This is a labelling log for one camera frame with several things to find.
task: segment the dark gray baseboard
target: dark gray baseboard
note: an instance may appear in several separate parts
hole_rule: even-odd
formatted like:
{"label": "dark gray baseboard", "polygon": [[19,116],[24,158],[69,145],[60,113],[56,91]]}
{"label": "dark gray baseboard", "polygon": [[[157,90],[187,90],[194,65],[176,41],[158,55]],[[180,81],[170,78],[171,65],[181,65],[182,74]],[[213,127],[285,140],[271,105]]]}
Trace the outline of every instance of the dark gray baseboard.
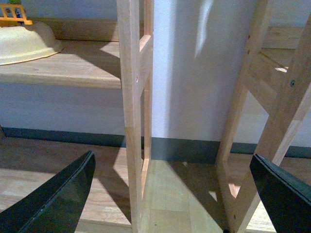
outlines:
{"label": "dark gray baseboard", "polygon": [[[37,140],[71,142],[110,147],[125,147],[123,135],[75,133],[64,131],[47,131],[18,128],[3,128],[7,137],[28,138]],[[152,138],[152,159],[181,161],[189,163],[209,163],[216,160],[220,142],[173,138]],[[231,153],[253,154],[256,144],[233,143]],[[289,147],[287,157],[311,158],[309,147]]]}

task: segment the wooden shelf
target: wooden shelf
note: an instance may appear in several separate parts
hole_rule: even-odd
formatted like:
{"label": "wooden shelf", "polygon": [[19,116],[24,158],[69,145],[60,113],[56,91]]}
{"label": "wooden shelf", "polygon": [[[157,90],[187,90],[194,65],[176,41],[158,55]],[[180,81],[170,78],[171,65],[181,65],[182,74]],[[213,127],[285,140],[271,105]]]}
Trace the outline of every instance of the wooden shelf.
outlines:
{"label": "wooden shelf", "polygon": [[78,229],[82,232],[93,232],[90,228],[97,232],[132,232],[125,148],[0,139],[0,212],[88,150],[95,153],[96,169]]}
{"label": "wooden shelf", "polygon": [[62,42],[59,54],[0,66],[0,82],[121,89],[118,42]]}

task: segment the wooden plank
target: wooden plank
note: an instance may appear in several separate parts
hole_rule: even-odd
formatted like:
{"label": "wooden plank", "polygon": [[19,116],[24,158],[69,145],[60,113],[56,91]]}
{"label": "wooden plank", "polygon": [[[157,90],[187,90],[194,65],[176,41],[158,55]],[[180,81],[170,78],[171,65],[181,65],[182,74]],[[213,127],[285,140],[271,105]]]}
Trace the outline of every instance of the wooden plank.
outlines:
{"label": "wooden plank", "polygon": [[285,78],[286,67],[259,53],[250,64],[249,71],[277,92]]}
{"label": "wooden plank", "polygon": [[189,213],[168,210],[151,210],[149,233],[159,232],[191,233]]}
{"label": "wooden plank", "polygon": [[295,50],[284,49],[262,49],[260,54],[274,62],[276,65],[288,69],[292,61]]}
{"label": "wooden plank", "polygon": [[0,66],[0,82],[121,89],[118,42],[62,43],[53,56]]}
{"label": "wooden plank", "polygon": [[75,233],[132,233],[132,228],[120,224],[100,224],[80,220]]}
{"label": "wooden plank", "polygon": [[144,191],[145,191],[145,185],[147,180],[147,171],[149,167],[149,158],[144,158],[142,170],[141,170],[141,190],[142,190],[142,196],[144,197]]}
{"label": "wooden plank", "polygon": [[264,80],[260,79],[256,73],[249,72],[249,76],[244,78],[243,84],[252,93],[261,106],[270,113],[273,102],[276,98],[276,91]]}
{"label": "wooden plank", "polygon": [[[118,22],[101,18],[32,18],[49,25],[59,40],[119,41]],[[143,35],[143,24],[140,34]]]}
{"label": "wooden plank", "polygon": [[[279,165],[311,106],[311,16],[302,33],[282,89],[278,92],[255,153]],[[259,204],[250,171],[238,193],[234,230],[246,229]]]}
{"label": "wooden plank", "polygon": [[141,217],[141,232],[147,233],[149,231],[150,224],[150,213],[151,213],[151,203],[153,199],[154,191],[154,178],[155,174],[155,164],[157,161],[149,160],[149,168],[146,177],[145,189],[143,194],[143,207],[142,207],[142,217]]}
{"label": "wooden plank", "polygon": [[144,158],[151,159],[152,141],[152,68],[144,88]]}
{"label": "wooden plank", "polygon": [[144,35],[139,42],[139,76],[137,79],[138,83],[138,94],[137,98],[140,98],[144,87],[146,86],[146,81],[152,72],[153,66],[153,36]]}
{"label": "wooden plank", "polygon": [[[146,75],[146,81],[144,82],[144,159],[151,159],[151,140],[152,140],[152,85],[153,85],[153,34],[154,34],[154,0],[144,0],[144,35],[150,36],[148,39],[148,47],[139,48],[142,55],[143,50],[147,50],[144,53],[150,53],[147,64],[143,64],[144,57],[140,57],[140,76]],[[143,167],[143,172],[147,173],[148,166]]]}
{"label": "wooden plank", "polygon": [[117,0],[117,10],[132,228],[133,233],[139,233],[142,205],[140,98],[137,98],[140,95],[136,82],[139,75],[139,1]]}
{"label": "wooden plank", "polygon": [[[233,99],[231,109],[225,124],[222,140],[217,154],[216,163],[222,171],[224,161],[227,161],[235,133],[238,128],[239,120],[242,115],[242,109],[247,96],[247,89],[243,85],[243,79],[248,76],[249,65],[252,63],[254,57],[261,50],[267,29],[270,24],[270,19],[273,15],[273,5],[275,0],[259,0],[257,7],[255,8],[253,21],[250,28],[250,35],[245,46],[244,58],[242,67],[239,73],[237,83],[235,85],[235,91],[233,93]],[[233,232],[236,229],[236,216],[232,214],[233,199],[230,197],[231,193],[228,188],[229,184],[226,183],[226,178],[221,178],[220,187],[222,194],[225,195],[224,205],[227,214],[228,224],[230,230]]]}
{"label": "wooden plank", "polygon": [[300,27],[269,27],[263,48],[296,49],[303,28]]}

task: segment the wooden stand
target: wooden stand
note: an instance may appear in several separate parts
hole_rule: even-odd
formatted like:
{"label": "wooden stand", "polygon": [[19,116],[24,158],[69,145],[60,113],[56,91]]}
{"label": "wooden stand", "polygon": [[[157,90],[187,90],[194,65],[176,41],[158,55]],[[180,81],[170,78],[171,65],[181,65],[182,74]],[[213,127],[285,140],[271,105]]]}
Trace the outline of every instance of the wooden stand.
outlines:
{"label": "wooden stand", "polygon": [[[86,19],[77,22],[76,20],[42,19],[51,26],[57,39],[63,39],[64,35],[69,35],[70,39],[75,41],[64,41],[65,49],[57,55],[26,63],[0,66],[1,83],[122,89],[133,233],[141,232],[143,190],[151,154],[152,114],[154,1],[145,0],[144,2],[142,38],[140,37],[138,3],[139,0],[117,0],[118,24],[111,20],[99,22]],[[105,28],[107,32],[95,34],[98,32],[97,25],[99,29]],[[107,41],[107,35],[110,35],[111,41],[114,42],[102,42]],[[141,159],[140,97],[142,93],[144,94],[145,126],[144,161]],[[0,130],[0,136],[4,137],[2,130]],[[24,145],[32,145],[35,148],[40,143],[40,141],[20,140],[21,142],[12,143],[10,139],[4,138],[3,144],[0,145],[7,151],[12,144],[12,147],[21,151]],[[61,152],[62,148],[66,148],[68,144],[58,143],[57,146],[58,152]],[[42,150],[48,148],[49,145],[42,142]],[[111,228],[114,224],[100,227],[105,224],[105,222],[100,223],[96,229],[102,232],[113,232]]]}
{"label": "wooden stand", "polygon": [[[288,50],[293,48],[293,44],[288,41],[280,41],[277,46],[273,45],[273,48],[277,49],[262,49],[274,3],[274,0],[258,1],[217,155],[217,174],[232,233],[245,232],[260,202],[250,171],[245,176],[238,194],[227,178],[227,160],[247,91],[252,93],[269,114],[255,153],[277,165],[284,158],[311,106],[311,16],[294,52]],[[290,64],[283,65],[291,54],[294,56]]]}

